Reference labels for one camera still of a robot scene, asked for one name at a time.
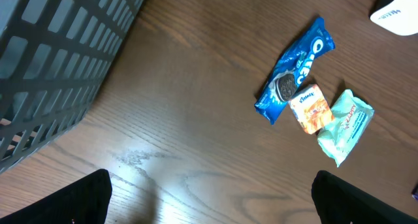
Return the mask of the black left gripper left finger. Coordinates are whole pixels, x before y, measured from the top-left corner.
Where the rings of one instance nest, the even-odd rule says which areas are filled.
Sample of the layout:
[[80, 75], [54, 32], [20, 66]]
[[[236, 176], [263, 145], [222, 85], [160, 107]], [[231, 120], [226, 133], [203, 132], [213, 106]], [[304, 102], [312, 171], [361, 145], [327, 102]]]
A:
[[112, 196], [107, 170], [99, 169], [1, 218], [1, 224], [104, 224]]

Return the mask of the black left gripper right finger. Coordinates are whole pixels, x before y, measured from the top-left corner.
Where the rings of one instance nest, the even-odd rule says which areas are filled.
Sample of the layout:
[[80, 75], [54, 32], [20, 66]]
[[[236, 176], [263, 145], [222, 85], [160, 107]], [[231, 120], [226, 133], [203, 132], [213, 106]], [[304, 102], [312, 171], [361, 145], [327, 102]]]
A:
[[326, 170], [320, 170], [313, 181], [312, 199], [322, 224], [417, 224], [417, 218]]

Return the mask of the blue oreo cookie pack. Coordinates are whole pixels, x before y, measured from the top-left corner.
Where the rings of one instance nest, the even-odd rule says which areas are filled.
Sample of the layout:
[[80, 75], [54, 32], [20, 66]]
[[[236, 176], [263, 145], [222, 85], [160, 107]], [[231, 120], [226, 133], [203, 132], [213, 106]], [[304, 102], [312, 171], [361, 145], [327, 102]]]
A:
[[325, 28], [325, 20], [316, 18], [311, 26], [292, 43], [274, 66], [254, 107], [272, 125], [308, 76], [315, 59], [335, 49]]

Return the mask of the green wet tissue pack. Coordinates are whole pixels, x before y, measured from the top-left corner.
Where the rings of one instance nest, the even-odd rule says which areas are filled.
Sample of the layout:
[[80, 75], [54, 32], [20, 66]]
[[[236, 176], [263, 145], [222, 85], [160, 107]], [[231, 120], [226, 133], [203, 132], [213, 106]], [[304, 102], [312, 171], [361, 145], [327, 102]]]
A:
[[317, 141], [339, 167], [355, 147], [374, 115], [374, 109], [350, 89], [331, 108], [334, 120], [319, 131]]

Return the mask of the orange tissue pack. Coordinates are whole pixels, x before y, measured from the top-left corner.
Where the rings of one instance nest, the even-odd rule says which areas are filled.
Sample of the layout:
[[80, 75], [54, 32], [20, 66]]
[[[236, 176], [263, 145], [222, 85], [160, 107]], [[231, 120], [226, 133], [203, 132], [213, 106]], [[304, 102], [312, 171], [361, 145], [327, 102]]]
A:
[[317, 84], [298, 92], [289, 106], [305, 133], [314, 134], [334, 121], [335, 117]]

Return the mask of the purple sanitary pad pack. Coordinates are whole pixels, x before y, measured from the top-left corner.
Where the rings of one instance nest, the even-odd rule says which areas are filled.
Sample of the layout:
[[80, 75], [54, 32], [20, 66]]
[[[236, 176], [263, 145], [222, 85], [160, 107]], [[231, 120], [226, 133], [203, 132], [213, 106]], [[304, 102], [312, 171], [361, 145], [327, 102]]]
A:
[[418, 200], [418, 184], [416, 184], [415, 187], [413, 188], [411, 195], [415, 200]]

